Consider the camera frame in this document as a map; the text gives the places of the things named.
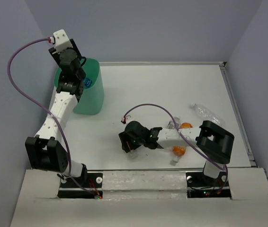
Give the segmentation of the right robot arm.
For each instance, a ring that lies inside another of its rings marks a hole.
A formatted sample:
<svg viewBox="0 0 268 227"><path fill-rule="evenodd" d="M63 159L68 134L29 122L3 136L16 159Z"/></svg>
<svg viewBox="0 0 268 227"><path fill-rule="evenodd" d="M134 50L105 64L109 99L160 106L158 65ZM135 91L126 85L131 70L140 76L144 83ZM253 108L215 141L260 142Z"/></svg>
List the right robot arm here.
<svg viewBox="0 0 268 227"><path fill-rule="evenodd" d="M191 147L206 159L201 182L212 185L219 174L226 172L225 166L230 163L234 135L211 121L187 129L167 129L156 127L147 129L137 121L126 124L125 130L119 133L122 150L126 153L141 146L148 149L166 149L171 147Z"/></svg>

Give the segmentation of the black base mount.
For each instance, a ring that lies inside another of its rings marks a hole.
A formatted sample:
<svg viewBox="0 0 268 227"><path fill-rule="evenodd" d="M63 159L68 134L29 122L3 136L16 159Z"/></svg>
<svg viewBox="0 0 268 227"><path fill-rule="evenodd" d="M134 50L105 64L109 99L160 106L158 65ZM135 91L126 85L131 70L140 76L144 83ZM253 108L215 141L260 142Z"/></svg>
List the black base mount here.
<svg viewBox="0 0 268 227"><path fill-rule="evenodd" d="M205 176L202 172L188 172L187 197L199 198L231 198L229 183L226 182L226 172L221 172L218 178Z"/></svg>
<svg viewBox="0 0 268 227"><path fill-rule="evenodd" d="M61 181L58 190L60 199L102 199L103 173L88 172L87 180L75 178L80 187L69 177L57 174Z"/></svg>

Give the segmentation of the grey label plastic bottle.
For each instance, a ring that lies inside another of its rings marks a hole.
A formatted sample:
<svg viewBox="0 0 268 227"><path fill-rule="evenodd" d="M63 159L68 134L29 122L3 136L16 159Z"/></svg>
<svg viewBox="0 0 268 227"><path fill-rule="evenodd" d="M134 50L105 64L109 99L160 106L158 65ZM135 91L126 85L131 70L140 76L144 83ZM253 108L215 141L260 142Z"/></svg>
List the grey label plastic bottle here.
<svg viewBox="0 0 268 227"><path fill-rule="evenodd" d="M174 116L174 120L169 121L167 129L176 129L179 128L179 125L180 125L180 118Z"/></svg>

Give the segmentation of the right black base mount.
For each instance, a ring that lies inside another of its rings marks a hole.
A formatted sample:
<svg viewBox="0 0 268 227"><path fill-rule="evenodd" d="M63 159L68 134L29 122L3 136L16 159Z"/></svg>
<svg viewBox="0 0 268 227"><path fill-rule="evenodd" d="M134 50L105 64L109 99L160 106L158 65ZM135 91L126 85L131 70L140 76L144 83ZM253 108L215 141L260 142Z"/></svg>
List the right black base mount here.
<svg viewBox="0 0 268 227"><path fill-rule="evenodd" d="M226 172L221 172L218 178L205 176L202 172L188 172L187 197L199 198L231 198L229 183L226 182Z"/></svg>

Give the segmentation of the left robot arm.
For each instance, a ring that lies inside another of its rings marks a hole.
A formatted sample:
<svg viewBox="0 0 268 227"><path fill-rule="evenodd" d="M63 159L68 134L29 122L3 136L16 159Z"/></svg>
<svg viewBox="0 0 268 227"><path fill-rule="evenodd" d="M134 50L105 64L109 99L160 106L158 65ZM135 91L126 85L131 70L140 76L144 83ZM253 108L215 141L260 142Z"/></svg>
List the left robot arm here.
<svg viewBox="0 0 268 227"><path fill-rule="evenodd" d="M54 102L36 135L27 137L25 147L33 169L60 173L82 187L87 182L87 168L71 159L63 131L84 90L86 73L82 66L86 59L72 39L62 37L55 39L49 53L61 69Z"/></svg>

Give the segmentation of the large orange label bottle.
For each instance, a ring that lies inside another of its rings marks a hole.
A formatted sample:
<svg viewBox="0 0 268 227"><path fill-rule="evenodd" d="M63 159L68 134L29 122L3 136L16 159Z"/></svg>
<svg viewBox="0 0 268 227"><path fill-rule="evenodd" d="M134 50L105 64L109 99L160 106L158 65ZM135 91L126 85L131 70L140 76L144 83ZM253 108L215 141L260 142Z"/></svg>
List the large orange label bottle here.
<svg viewBox="0 0 268 227"><path fill-rule="evenodd" d="M188 123L188 122L184 122L182 123L179 128L180 129L188 129L188 128L192 128L193 126ZM186 147L172 147L171 149L171 161L170 161L170 164L172 166L175 166L179 160L184 156L185 152L186 152Z"/></svg>

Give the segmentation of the blue label plastic bottle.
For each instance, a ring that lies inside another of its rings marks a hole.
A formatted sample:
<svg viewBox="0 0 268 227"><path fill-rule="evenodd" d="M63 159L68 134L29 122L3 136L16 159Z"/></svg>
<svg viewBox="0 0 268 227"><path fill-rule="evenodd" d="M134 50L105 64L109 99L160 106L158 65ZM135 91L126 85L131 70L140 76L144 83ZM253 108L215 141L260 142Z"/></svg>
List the blue label plastic bottle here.
<svg viewBox="0 0 268 227"><path fill-rule="evenodd" d="M84 86L85 86L85 88L90 88L92 86L92 84L93 84L92 80L89 79L88 77L86 77L84 79Z"/></svg>

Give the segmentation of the yellow cap orange bottle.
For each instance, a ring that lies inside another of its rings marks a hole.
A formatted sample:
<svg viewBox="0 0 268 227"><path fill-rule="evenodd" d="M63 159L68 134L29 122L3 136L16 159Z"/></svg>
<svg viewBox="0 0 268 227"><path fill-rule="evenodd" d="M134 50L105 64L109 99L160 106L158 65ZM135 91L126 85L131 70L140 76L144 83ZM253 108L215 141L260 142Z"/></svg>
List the yellow cap orange bottle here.
<svg viewBox="0 0 268 227"><path fill-rule="evenodd" d="M127 153L127 156L129 159L135 159L138 157L138 153L136 151L131 151L131 152Z"/></svg>

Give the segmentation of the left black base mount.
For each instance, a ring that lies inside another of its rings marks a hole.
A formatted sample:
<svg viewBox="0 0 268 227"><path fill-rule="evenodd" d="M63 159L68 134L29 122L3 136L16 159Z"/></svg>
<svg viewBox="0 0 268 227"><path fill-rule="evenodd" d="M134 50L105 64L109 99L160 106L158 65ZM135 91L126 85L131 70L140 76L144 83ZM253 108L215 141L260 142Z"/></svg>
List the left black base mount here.
<svg viewBox="0 0 268 227"><path fill-rule="evenodd" d="M57 174L61 181L58 190L60 199L102 199L103 173L88 172L87 180L75 178L80 187L69 177Z"/></svg>

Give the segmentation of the green plastic bin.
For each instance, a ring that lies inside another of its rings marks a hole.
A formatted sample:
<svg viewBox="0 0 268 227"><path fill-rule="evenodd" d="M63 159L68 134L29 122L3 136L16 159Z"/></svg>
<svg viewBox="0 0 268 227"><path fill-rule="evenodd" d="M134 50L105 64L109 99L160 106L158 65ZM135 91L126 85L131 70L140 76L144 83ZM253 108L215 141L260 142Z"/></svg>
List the green plastic bin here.
<svg viewBox="0 0 268 227"><path fill-rule="evenodd" d="M90 88L84 86L86 77L93 82ZM65 92L74 96L74 113L95 115L100 112L104 102L104 88L97 60L87 58L83 66L78 60L61 63L55 73L54 86L57 93Z"/></svg>

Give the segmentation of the small clear crushed bottle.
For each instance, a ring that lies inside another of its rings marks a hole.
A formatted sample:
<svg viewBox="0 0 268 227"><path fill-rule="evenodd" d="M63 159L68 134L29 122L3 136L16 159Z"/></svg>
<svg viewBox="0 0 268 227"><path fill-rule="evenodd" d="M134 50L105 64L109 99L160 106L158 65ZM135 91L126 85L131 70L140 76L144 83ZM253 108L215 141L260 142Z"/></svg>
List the small clear crushed bottle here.
<svg viewBox="0 0 268 227"><path fill-rule="evenodd" d="M201 104L193 103L190 105L190 109L202 121L211 121L219 126L225 125L225 121L220 116Z"/></svg>

